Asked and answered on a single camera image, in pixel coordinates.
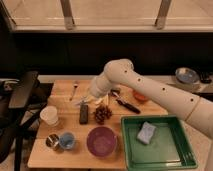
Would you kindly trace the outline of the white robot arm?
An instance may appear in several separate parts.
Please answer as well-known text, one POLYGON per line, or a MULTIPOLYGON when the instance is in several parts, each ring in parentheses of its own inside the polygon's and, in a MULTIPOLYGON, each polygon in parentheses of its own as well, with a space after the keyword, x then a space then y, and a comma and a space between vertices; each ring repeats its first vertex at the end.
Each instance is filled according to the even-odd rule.
POLYGON ((129 59, 106 63, 101 74, 92 79, 88 92, 100 98, 116 84, 134 89, 206 135, 212 143, 204 171, 213 171, 213 102, 139 75, 129 59))

